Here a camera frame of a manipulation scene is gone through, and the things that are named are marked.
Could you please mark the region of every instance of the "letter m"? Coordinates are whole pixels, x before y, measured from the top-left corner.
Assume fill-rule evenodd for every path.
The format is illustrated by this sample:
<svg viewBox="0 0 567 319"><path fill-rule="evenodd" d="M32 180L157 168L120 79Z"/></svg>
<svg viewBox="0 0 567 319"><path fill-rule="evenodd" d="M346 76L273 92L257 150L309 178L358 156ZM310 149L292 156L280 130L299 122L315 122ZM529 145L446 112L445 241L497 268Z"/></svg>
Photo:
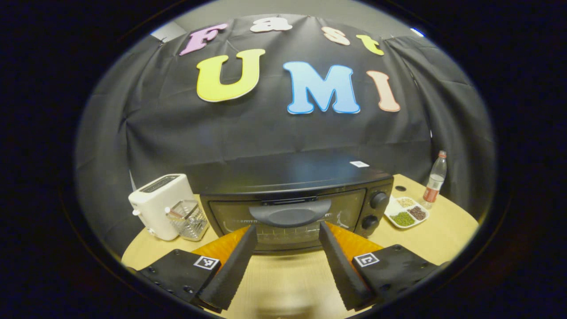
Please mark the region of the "letter m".
<svg viewBox="0 0 567 319"><path fill-rule="evenodd" d="M325 112L329 108L333 93L336 96L333 110L337 113L358 113L360 106L354 99L354 91L350 76L351 68L343 65L331 66L325 80L307 62L287 62L283 68L291 74L293 102L287 106L291 114L308 114L313 112L315 106L309 103L307 92L321 109Z"/></svg>

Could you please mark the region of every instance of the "metal utensil holder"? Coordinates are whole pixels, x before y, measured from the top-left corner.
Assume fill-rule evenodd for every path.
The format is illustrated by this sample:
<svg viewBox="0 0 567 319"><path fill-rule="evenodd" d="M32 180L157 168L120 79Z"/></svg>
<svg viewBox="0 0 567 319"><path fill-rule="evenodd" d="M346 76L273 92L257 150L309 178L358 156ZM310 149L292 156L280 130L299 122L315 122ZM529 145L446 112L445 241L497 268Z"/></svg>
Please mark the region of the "metal utensil holder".
<svg viewBox="0 0 567 319"><path fill-rule="evenodd" d="M196 200L178 202L169 211L166 210L166 216L179 235L186 240L201 240L209 228L209 222Z"/></svg>

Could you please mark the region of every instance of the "toaster oven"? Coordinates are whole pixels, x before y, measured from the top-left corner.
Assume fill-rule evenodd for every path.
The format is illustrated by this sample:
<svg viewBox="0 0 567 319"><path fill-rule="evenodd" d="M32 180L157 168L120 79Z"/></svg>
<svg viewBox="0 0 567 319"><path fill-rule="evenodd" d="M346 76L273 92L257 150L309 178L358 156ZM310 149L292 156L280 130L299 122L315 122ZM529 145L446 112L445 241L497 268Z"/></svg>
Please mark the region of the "toaster oven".
<svg viewBox="0 0 567 319"><path fill-rule="evenodd" d="M319 222L364 237L378 226L393 177L350 154L310 151L181 169L219 236L255 224L255 253L321 246Z"/></svg>

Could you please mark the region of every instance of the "yellow letter u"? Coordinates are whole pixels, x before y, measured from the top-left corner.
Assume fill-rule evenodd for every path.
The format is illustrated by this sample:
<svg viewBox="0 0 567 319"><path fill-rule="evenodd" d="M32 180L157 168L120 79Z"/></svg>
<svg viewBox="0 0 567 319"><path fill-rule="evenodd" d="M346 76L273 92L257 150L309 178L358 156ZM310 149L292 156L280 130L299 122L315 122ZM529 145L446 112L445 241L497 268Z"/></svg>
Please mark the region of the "yellow letter u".
<svg viewBox="0 0 567 319"><path fill-rule="evenodd" d="M197 95L208 102L220 102L238 98L254 89L260 78L260 56L263 49L241 51L236 57L242 59L242 76L233 84L221 84L221 67L229 56L217 56L197 64Z"/></svg>

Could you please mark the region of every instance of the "grain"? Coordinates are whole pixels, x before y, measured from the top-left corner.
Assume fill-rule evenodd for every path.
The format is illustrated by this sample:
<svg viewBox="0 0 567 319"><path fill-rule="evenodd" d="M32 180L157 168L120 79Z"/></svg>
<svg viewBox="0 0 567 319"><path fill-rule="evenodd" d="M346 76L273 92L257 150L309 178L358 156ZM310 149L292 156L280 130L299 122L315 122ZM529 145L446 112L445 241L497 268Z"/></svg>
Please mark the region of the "grain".
<svg viewBox="0 0 567 319"><path fill-rule="evenodd" d="M398 199L397 202L400 203L403 208L415 205L415 202L409 198Z"/></svg>

